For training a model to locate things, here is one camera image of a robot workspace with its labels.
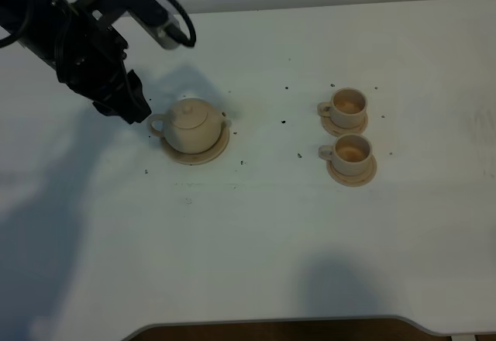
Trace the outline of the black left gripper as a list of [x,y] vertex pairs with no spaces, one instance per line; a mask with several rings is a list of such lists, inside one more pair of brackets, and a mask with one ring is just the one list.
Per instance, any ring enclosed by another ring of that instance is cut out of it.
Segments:
[[53,42],[57,80],[91,99],[104,116],[119,116],[128,124],[151,115],[143,85],[134,70],[126,73],[128,43],[112,27],[100,27],[92,16],[65,0],[50,0],[60,12]]

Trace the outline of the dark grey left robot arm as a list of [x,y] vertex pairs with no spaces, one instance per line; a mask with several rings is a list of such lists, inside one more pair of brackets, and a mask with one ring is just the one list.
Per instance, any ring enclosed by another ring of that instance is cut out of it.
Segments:
[[105,116],[129,124],[144,121],[151,109],[134,71],[124,65],[128,43],[112,26],[101,26],[83,6],[67,0],[1,0],[1,27],[31,50],[57,80],[89,99]]

